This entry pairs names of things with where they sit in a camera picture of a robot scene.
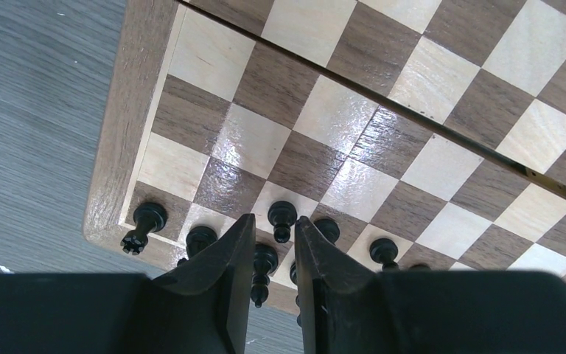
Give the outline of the black pawn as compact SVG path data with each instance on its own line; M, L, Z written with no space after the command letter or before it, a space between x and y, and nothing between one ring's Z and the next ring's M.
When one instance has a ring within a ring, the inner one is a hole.
M423 263L418 263L418 264L414 264L411 265L408 268L409 271L430 271L431 267L429 265L423 264Z
M370 258L382 266L383 271L398 269L395 261L399 249L390 238L382 237L374 240L369 247Z
M273 226L273 237L277 243L290 240L291 228L297 219L296 208L288 201L277 201L270 206L268 221Z
M315 227L332 244L335 244L340 237L340 228L331 218L320 218L315 220Z

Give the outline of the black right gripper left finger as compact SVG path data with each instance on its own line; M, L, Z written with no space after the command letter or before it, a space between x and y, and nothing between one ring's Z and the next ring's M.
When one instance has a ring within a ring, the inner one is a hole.
M243 353L256 217L239 217L215 243L140 282L118 353Z

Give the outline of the black knight piece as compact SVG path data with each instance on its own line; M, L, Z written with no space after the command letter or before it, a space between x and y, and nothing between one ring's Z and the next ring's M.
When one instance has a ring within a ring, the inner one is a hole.
M186 236L186 254L177 262L177 266L192 259L196 254L200 253L217 241L217 233L208 226L195 226Z

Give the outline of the black chess piece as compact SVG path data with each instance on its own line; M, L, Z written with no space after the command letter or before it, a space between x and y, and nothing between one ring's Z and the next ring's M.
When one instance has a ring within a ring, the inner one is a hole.
M168 214L161 204L145 202L136 207L133 221L135 229L122 238L120 246L124 253L138 255L148 244L149 233L158 232L166 226Z

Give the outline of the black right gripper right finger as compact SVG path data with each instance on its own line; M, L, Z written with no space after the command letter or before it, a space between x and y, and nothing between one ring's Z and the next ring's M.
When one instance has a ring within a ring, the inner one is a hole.
M384 353L374 273L330 243L306 216L295 224L296 276L306 353Z

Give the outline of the black bishop piece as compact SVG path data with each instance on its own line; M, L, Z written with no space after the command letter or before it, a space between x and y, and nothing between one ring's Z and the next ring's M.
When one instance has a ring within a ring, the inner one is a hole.
M274 247L264 243L256 244L254 252L254 273L251 280L251 301L256 308L262 307L267 301L270 284L269 275L272 274L279 265L279 258Z

